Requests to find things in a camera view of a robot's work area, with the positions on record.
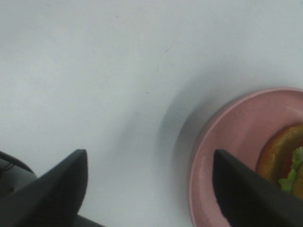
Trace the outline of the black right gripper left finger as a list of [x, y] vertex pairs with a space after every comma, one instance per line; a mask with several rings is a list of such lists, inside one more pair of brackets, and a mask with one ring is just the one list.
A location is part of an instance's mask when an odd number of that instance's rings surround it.
[[88, 183], [87, 152], [78, 149], [43, 176], [0, 200], [2, 227], [71, 227]]

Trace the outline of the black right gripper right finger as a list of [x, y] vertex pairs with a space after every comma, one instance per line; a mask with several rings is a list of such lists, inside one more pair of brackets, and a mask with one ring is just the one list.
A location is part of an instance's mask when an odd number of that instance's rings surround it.
[[301, 227], [302, 200], [249, 169], [225, 150], [214, 152], [212, 183], [232, 227]]

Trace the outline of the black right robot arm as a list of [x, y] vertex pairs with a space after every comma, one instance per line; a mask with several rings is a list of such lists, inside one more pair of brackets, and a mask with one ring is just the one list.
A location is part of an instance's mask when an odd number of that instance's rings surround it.
[[[87, 152], [78, 149], [41, 177], [22, 161], [0, 155], [3, 227], [95, 227], [78, 214], [88, 182]], [[232, 227], [300, 227], [303, 202], [251, 171], [225, 150], [214, 153], [213, 190]]]

